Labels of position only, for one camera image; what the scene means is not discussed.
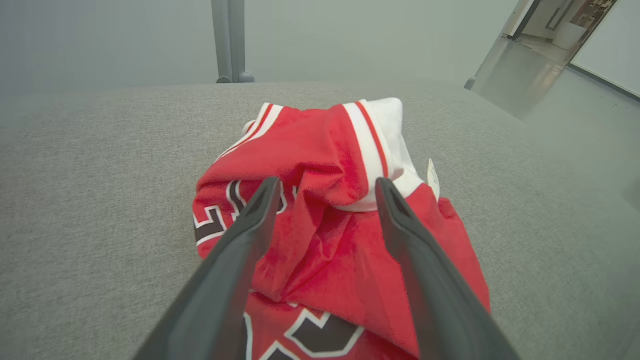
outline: gray carpet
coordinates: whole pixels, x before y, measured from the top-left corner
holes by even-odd
[[[195,183],[263,102],[404,102],[524,359],[616,359],[638,320],[640,217],[462,88],[200,85],[0,100],[0,359],[127,359],[199,264]]]

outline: white trash bin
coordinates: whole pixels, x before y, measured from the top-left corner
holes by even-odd
[[[563,22],[557,31],[553,44],[561,49],[569,50],[580,40],[586,31],[587,29],[572,24],[571,22]]]

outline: white label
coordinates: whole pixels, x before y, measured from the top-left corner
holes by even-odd
[[[431,159],[429,159],[429,169],[427,169],[427,184],[433,190],[433,195],[436,195],[436,201],[440,200],[440,181],[438,180],[436,167]]]

